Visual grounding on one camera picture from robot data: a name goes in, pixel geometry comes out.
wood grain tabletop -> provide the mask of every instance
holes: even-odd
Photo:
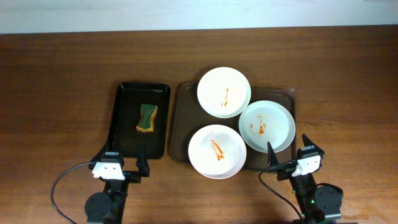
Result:
[[[118,83],[170,85],[169,139],[178,85],[222,66],[295,96],[297,134],[326,152],[315,180],[345,192],[341,223],[396,223],[398,26],[0,35],[0,222],[66,223],[51,185],[101,149]],[[297,218],[258,172],[213,180],[174,161],[169,142],[165,151],[149,161],[149,178],[130,185],[124,223]],[[297,206],[289,181],[263,179]],[[84,223],[86,199],[103,187],[80,168],[60,181],[55,201]]]

brown table surface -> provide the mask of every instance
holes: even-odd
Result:
[[[396,223],[398,26],[0,35],[0,222],[66,223],[51,185],[105,142],[118,83],[171,86],[169,138],[178,84],[220,66],[295,95],[297,133],[326,152],[315,180],[345,191],[345,220]],[[166,151],[149,161],[149,178],[130,185],[124,223],[297,218],[257,172],[212,180]],[[297,205],[289,181],[263,178]],[[60,181],[55,200],[84,223],[86,199],[103,187],[81,168]]]

white plate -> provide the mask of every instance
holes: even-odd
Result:
[[[212,140],[222,153],[213,148]],[[224,179],[242,169],[246,160],[246,145],[233,129],[223,125],[209,125],[197,131],[188,146],[189,160],[202,175],[213,179]]]
[[[207,72],[198,85],[201,107],[217,118],[231,118],[240,114],[249,104],[250,84],[239,71],[220,67]]]
[[[286,108],[264,100],[250,104],[242,112],[239,118],[239,132],[253,149],[267,152],[267,142],[270,142],[274,151],[279,152],[292,143],[296,127],[292,115]]]

sponge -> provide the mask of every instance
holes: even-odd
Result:
[[[156,112],[156,105],[141,104],[141,118],[136,129],[142,132],[154,132]]]

small black tray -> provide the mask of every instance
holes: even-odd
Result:
[[[109,151],[123,157],[137,157],[145,145],[148,159],[160,159],[164,154],[170,87],[165,84],[128,83],[118,86],[107,142]],[[136,130],[141,116],[141,104],[157,105],[153,133]]]
[[[178,91],[177,104],[175,106],[175,116],[172,139],[170,143],[170,155],[173,159],[180,162],[190,162],[188,157],[188,145],[192,136],[202,127],[211,124],[222,124],[233,128],[239,133],[239,116],[233,118],[216,118],[208,114],[199,104],[197,97],[197,86],[195,82],[181,85]],[[269,88],[251,88],[250,103],[259,100],[270,100],[284,106],[296,120],[295,101],[292,95],[283,90]],[[243,169],[262,170],[267,165],[267,153],[256,151],[246,145],[247,156]],[[287,162],[295,158],[296,137],[290,146],[276,154],[280,163]]]

